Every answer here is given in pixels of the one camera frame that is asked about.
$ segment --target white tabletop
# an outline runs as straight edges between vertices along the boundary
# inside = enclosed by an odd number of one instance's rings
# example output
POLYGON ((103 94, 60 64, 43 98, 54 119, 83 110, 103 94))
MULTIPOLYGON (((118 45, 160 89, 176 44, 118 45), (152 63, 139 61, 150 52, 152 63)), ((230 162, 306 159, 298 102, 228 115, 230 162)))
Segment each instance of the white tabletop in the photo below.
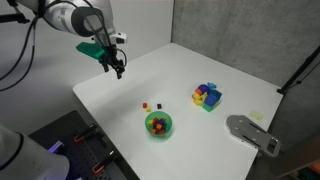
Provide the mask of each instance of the white tabletop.
POLYGON ((74 92, 107 133, 140 179, 245 179, 257 150, 229 135, 229 115, 263 114, 267 130, 280 104, 278 88, 176 44, 131 61, 123 79, 101 74, 74 92), (213 82, 221 104, 208 113, 192 103, 194 89, 213 82), (146 102, 173 120, 168 139, 151 137, 144 121, 146 102))

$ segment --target green bowl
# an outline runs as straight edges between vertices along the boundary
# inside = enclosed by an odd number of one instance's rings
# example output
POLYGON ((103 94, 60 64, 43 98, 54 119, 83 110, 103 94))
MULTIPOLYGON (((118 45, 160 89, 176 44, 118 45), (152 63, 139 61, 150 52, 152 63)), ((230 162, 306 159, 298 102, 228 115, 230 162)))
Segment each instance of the green bowl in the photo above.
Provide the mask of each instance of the green bowl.
POLYGON ((148 131, 152 136, 163 137, 163 136, 166 136, 166 135, 169 133, 169 131, 170 131, 171 127, 172 127, 172 119, 171 119, 171 117, 170 117, 167 113, 165 113, 165 112, 155 111, 155 112, 150 113, 150 114, 147 116, 144 124, 145 124, 145 126, 146 126, 146 128, 147 128, 147 131, 148 131), (158 118, 158 119, 161 119, 161 118, 165 118, 165 119, 166 119, 166 122, 167 122, 166 133, 164 133, 164 134, 152 134, 152 133, 150 132, 151 129, 152 129, 152 127, 148 125, 148 121, 154 119, 155 117, 158 118))

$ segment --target white wall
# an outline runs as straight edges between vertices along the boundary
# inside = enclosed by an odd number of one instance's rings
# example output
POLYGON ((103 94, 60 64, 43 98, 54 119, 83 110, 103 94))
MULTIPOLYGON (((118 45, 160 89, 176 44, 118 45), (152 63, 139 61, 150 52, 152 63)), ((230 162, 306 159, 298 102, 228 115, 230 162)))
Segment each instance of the white wall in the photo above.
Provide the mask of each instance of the white wall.
MULTIPOLYGON (((129 37, 128 44, 120 47, 129 60, 170 42, 173 0, 112 0, 111 4, 117 31, 126 32, 129 37)), ((31 11, 21 10, 33 18, 31 11)), ((0 14, 12 12, 6 1, 0 1, 0 14)), ((17 59, 27 27, 17 23, 0 24, 0 76, 17 59)), ((54 30, 43 20, 39 21, 36 56, 30 74, 15 88, 0 92, 0 123, 12 130, 30 133, 80 108, 72 87, 103 73, 97 61, 76 51, 75 46, 81 41, 90 40, 54 30)), ((27 51, 13 75, 0 81, 0 88, 24 72, 30 48, 27 51)))

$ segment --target yellow block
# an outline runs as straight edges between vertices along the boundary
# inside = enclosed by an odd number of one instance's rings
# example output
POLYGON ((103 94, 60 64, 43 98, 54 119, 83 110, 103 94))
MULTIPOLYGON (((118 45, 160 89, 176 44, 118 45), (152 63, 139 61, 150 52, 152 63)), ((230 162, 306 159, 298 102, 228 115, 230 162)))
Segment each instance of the yellow block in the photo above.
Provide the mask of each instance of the yellow block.
POLYGON ((151 112, 151 108, 148 106, 148 107, 146 108, 146 111, 147 111, 147 112, 151 112))
POLYGON ((194 103, 195 105, 197 105, 197 106, 202 106, 203 101, 201 101, 201 100, 193 100, 193 103, 194 103))
POLYGON ((148 121, 148 125, 149 125, 149 126, 152 126, 152 125, 153 125, 153 120, 152 120, 152 119, 148 121))
POLYGON ((194 94, 193 94, 193 98, 194 98, 195 100, 199 100, 199 99, 200 99, 200 95, 199 95, 198 93, 194 93, 194 94))
POLYGON ((202 94, 202 95, 200 96, 200 99, 201 99, 202 101, 204 101, 207 96, 208 96, 208 93, 204 93, 204 94, 202 94))

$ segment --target gray wall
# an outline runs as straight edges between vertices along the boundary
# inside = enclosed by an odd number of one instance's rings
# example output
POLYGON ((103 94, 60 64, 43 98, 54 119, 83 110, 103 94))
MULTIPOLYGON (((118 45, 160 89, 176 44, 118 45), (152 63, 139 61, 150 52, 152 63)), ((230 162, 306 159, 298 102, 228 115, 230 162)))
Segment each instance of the gray wall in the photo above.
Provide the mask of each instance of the gray wall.
MULTIPOLYGON (((282 86, 320 44, 319 18, 319 0, 175 0, 172 41, 282 86)), ((292 88, 276 114, 270 131, 283 150, 320 131, 319 76, 292 88)))

